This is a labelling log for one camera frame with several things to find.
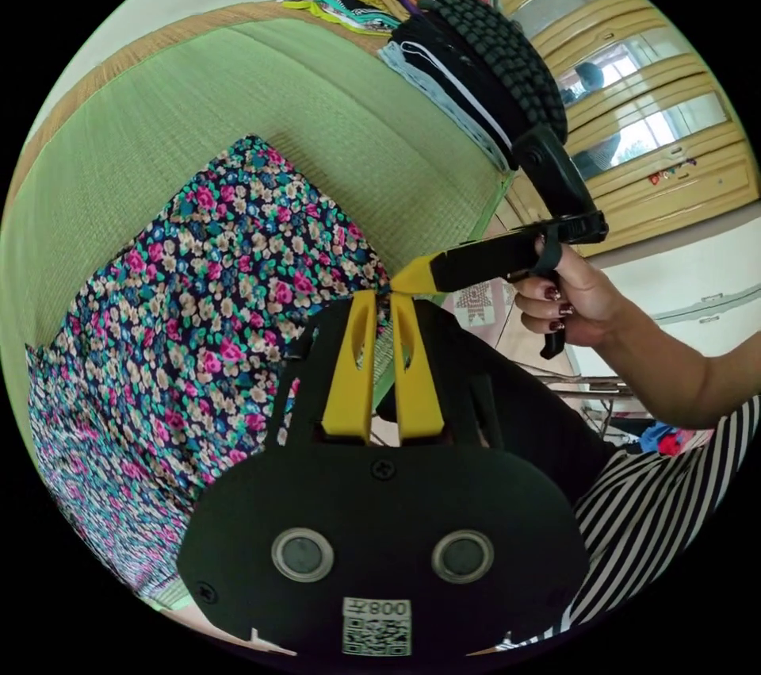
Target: qr code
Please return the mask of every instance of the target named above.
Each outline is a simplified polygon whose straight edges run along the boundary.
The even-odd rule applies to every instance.
[[[409,619],[346,617],[343,653],[365,657],[404,657],[410,654]]]
[[[364,657],[406,657],[412,650],[409,601],[345,598],[343,653]]]

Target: black folded garment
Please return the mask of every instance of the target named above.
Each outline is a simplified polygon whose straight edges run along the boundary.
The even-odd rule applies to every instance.
[[[466,112],[478,125],[491,137],[497,148],[504,154],[507,164],[513,169],[518,169],[515,162],[511,143],[506,143],[505,139],[497,132],[494,126],[484,117],[484,115],[473,105],[473,103],[457,88],[444,72],[439,70],[428,59],[416,53],[414,49],[405,48],[402,44],[405,41],[411,41],[423,46],[432,56],[457,79],[461,85],[475,98],[481,106],[489,112],[494,121],[503,129],[508,140],[515,138],[515,133],[511,137],[510,128],[503,127],[503,115],[505,119],[510,119],[514,123],[515,118],[522,115],[518,111],[510,113],[514,105],[510,102],[510,97],[499,84],[489,75],[484,74],[484,69],[475,65],[474,62],[464,55],[455,45],[457,39],[452,33],[446,32],[430,15],[415,15],[403,22],[398,28],[392,31],[392,41],[400,45],[404,60],[411,67],[419,69],[421,72],[432,78],[452,101]]]
[[[568,118],[557,83],[519,25],[481,0],[421,0],[419,7],[446,28],[448,36],[457,38],[454,44],[468,58],[486,67],[509,91],[522,111],[523,125],[548,124],[560,142],[566,142]],[[507,132],[515,138],[514,131],[513,125]]]

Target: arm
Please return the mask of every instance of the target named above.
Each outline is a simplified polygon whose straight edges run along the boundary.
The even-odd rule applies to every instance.
[[[715,427],[761,393],[761,332],[706,358],[627,301],[595,349],[653,416],[681,429]]]

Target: light blue folded garment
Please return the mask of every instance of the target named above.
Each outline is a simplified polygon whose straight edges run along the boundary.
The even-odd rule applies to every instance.
[[[433,78],[417,67],[407,64],[404,52],[398,43],[390,41],[378,52],[378,56],[394,72],[401,75],[411,86],[424,93],[444,114],[459,125],[461,130],[481,148],[498,170],[504,173],[510,170],[505,155],[495,144],[494,139],[458,106]]]

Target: screw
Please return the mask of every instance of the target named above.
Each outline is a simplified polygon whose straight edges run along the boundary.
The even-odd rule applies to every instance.
[[[381,482],[387,482],[396,475],[396,466],[387,458],[380,458],[370,468],[370,473]]]
[[[219,600],[216,590],[208,582],[199,582],[196,588],[198,595],[205,604],[215,604]]]

